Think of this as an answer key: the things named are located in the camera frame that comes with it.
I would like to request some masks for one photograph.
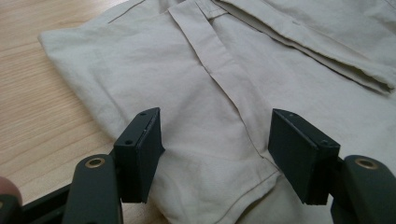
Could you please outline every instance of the brass insert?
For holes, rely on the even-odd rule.
[[[93,159],[90,159],[87,162],[85,162],[85,166],[88,168],[96,168],[103,164],[105,164],[105,159],[100,158],[100,157],[93,158]]]
[[[364,158],[357,158],[355,160],[355,162],[359,166],[364,167],[364,168],[369,169],[369,170],[378,169],[378,165],[374,161],[371,161],[371,160],[367,160],[367,159],[364,159]]]

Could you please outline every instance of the table surface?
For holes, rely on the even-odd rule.
[[[80,160],[108,153],[114,141],[54,69],[37,36],[79,26],[123,1],[0,1],[0,175],[17,185],[24,203],[69,184]],[[124,206],[124,217],[163,222],[150,203]]]

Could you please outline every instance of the wrinkled fabric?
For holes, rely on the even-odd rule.
[[[188,1],[133,25],[126,17],[40,36],[114,138],[135,114],[161,108],[166,151],[150,197],[172,223],[234,222],[279,174],[261,156],[271,106],[202,10]]]
[[[341,58],[322,62],[317,56],[324,54],[265,32],[265,23],[247,14],[255,5],[219,5],[131,0],[39,39],[112,137],[140,111],[162,109],[166,151],[150,199],[168,221],[332,223],[331,200],[304,206],[283,176],[276,182],[279,171],[266,150],[271,110],[313,123],[341,144],[341,158],[373,157],[396,173],[396,97],[378,93],[391,91],[392,74],[378,84]],[[343,69],[356,77],[340,76]]]

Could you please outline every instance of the fabric fold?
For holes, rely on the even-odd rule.
[[[297,48],[361,85],[383,93],[396,86],[396,22],[392,10],[381,18],[361,13],[348,2],[327,4],[304,0],[216,0],[236,18]],[[384,2],[362,4],[366,12]]]

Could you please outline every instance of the black metal frame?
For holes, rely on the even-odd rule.
[[[333,196],[336,224],[396,223],[396,178],[381,162],[338,157],[340,145],[299,115],[274,109],[269,151],[306,204]],[[121,202],[145,203],[164,149],[160,108],[139,113],[109,155],[93,155],[76,167],[71,185],[20,207],[0,195],[0,224],[122,223]]]
[[[0,223],[123,223],[121,202],[146,203],[159,158],[164,152],[160,108],[139,113],[109,155],[85,158],[70,185],[23,207],[0,195]]]
[[[308,121],[274,109],[269,151],[302,203],[326,204],[332,220],[396,223],[396,178],[387,166],[363,156],[338,158],[340,145]]]

